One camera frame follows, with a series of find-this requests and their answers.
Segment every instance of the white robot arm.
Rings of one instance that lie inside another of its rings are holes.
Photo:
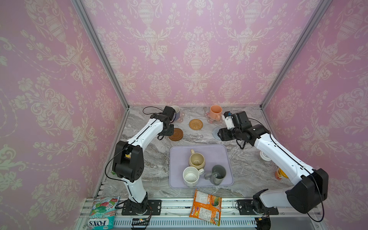
[[[174,125],[170,124],[175,110],[166,106],[162,113],[154,113],[147,124],[132,138],[119,141],[115,147],[113,171],[125,183],[128,191],[128,203],[137,214],[148,207],[148,195],[143,188],[141,175],[144,170],[143,152],[157,135],[171,136]]]
[[[223,119],[227,128],[222,128],[218,136],[222,141],[236,139],[241,149],[246,143],[264,152],[279,166],[295,185],[286,189],[262,190],[253,196],[258,213],[271,207],[294,207],[301,213],[307,213],[327,198],[328,174],[323,169],[315,170],[293,155],[275,140],[272,134],[261,124],[252,126],[247,114],[225,112]]]

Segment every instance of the pink damask wallpaper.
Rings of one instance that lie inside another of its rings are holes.
[[[319,0],[83,0],[130,105],[260,104]]]
[[[0,229],[74,229],[123,112],[71,1],[2,1]]]
[[[367,0],[332,1],[266,113],[283,145],[329,173],[329,229],[366,229]]]

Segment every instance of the mug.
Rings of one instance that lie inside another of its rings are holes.
[[[204,169],[198,170],[192,166],[186,167],[186,169],[184,169],[183,171],[183,180],[186,186],[196,186],[199,180],[199,176],[202,175],[204,171]]]
[[[210,173],[205,174],[205,179],[211,181],[214,185],[221,184],[222,180],[226,176],[226,169],[222,165],[215,165],[212,167]]]
[[[220,106],[213,105],[210,108],[209,117],[212,120],[220,121],[221,120],[221,112],[222,112],[222,108]]]
[[[198,170],[204,168],[206,165],[205,157],[200,153],[194,152],[193,149],[191,149],[190,152],[189,166],[195,167]]]
[[[177,106],[177,105],[172,105],[171,108],[173,108],[176,112],[176,117],[175,117],[175,114],[174,114],[174,121],[176,121],[180,117],[180,107]]]

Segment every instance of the candy wrapper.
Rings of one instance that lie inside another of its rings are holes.
[[[92,211],[89,214],[88,227],[95,230],[112,229],[116,212],[116,203],[120,196],[104,197],[93,200]]]
[[[221,202],[221,197],[216,197],[196,190],[192,212],[189,217],[206,220],[220,226]]]

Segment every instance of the lavender tray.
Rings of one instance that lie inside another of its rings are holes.
[[[204,179],[204,174],[199,176],[198,184],[195,187],[227,186],[234,183],[233,172],[230,167],[229,157],[224,145],[183,145],[174,146],[170,149],[169,185],[172,188],[189,188],[184,184],[183,171],[189,166],[190,150],[201,153],[206,160],[204,174],[211,171],[212,167],[220,164],[226,169],[226,176],[220,185],[213,185],[209,180]]]

